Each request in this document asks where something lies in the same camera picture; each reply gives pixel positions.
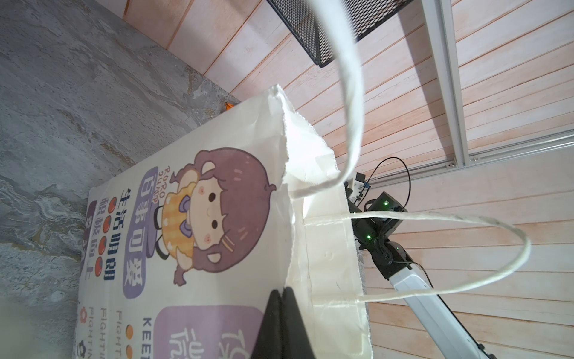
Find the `black mesh basket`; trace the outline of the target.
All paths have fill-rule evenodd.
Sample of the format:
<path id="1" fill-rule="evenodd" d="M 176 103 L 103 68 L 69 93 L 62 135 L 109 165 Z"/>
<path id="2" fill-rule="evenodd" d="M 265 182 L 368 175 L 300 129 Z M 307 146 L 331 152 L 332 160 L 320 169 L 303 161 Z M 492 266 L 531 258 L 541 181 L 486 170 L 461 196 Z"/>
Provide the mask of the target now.
<path id="1" fill-rule="evenodd" d="M 323 68 L 334 60 L 324 26 L 307 1 L 269 0 L 268 3 L 315 65 Z M 345 1 L 354 40 L 362 40 L 409 4 L 408 0 Z"/>

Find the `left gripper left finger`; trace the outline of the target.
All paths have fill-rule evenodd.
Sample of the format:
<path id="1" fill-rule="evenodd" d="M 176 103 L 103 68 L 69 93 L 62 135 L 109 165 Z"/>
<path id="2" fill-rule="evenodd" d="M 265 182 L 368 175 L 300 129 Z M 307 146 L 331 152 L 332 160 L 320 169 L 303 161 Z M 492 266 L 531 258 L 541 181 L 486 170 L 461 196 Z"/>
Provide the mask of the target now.
<path id="1" fill-rule="evenodd" d="M 273 290 L 268 298 L 251 359 L 283 357 L 282 306 L 280 292 Z"/>

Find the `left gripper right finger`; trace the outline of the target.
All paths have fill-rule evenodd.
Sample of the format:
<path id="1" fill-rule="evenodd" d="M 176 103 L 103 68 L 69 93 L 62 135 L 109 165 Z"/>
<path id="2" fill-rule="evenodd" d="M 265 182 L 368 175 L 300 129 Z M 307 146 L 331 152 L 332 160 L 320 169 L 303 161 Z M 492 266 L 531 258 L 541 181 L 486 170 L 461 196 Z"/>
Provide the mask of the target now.
<path id="1" fill-rule="evenodd" d="M 281 296 L 282 358 L 315 359 L 294 290 L 286 287 Z"/>

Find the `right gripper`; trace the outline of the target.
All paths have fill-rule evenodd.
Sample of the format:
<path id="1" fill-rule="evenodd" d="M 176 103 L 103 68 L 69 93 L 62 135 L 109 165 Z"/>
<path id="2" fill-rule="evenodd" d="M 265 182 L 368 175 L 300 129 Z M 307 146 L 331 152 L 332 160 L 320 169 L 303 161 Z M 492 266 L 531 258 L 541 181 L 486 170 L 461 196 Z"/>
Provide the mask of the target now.
<path id="1" fill-rule="evenodd" d="M 406 212 L 405 207 L 387 192 L 382 192 L 376 199 L 369 200 L 363 210 L 351 204 L 352 213 L 361 212 Z M 389 236 L 396 230 L 402 220 L 393 218 L 361 218 L 351 221 L 354 236 L 360 250 L 374 251 L 388 242 Z"/>

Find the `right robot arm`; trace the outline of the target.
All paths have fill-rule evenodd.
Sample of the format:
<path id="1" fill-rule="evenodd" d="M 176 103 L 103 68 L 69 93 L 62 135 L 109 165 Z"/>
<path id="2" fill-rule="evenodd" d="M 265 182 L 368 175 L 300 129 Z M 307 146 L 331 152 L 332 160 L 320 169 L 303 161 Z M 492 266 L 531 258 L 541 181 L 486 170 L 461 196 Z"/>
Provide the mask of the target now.
<path id="1" fill-rule="evenodd" d="M 431 289 L 428 276 L 415 270 L 418 264 L 397 242 L 390 240 L 401 221 L 398 219 L 362 218 L 351 221 L 361 250 L 371 258 L 381 275 L 396 293 Z M 445 358 L 494 358 L 466 330 L 440 296 L 418 296 L 406 299 L 422 326 Z"/>

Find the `aluminium frame crossbar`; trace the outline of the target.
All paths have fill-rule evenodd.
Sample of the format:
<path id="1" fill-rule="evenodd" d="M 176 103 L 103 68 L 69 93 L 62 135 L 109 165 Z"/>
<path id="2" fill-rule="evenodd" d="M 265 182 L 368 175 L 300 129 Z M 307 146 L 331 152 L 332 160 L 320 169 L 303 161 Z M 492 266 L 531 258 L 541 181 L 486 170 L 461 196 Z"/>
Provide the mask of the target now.
<path id="1" fill-rule="evenodd" d="M 366 125 L 357 170 L 461 168 L 573 140 L 573 3 L 408 5 L 360 41 Z"/>

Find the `white printed paper bag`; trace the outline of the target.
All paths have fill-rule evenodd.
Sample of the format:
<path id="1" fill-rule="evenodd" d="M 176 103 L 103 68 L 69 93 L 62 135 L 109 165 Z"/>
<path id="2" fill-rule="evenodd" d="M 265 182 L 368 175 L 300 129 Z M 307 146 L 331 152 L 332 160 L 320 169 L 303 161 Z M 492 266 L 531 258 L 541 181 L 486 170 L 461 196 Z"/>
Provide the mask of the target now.
<path id="1" fill-rule="evenodd" d="M 353 219 L 445 221 L 437 212 L 352 213 L 345 181 L 364 129 L 360 60 L 342 1 L 308 1 L 339 76 L 348 160 L 275 85 L 91 189 L 74 358 L 251 358 L 273 290 L 294 290 L 315 358 L 371 358 L 367 304 L 460 293 L 530 257 L 445 289 L 396 293 L 359 249 Z"/>

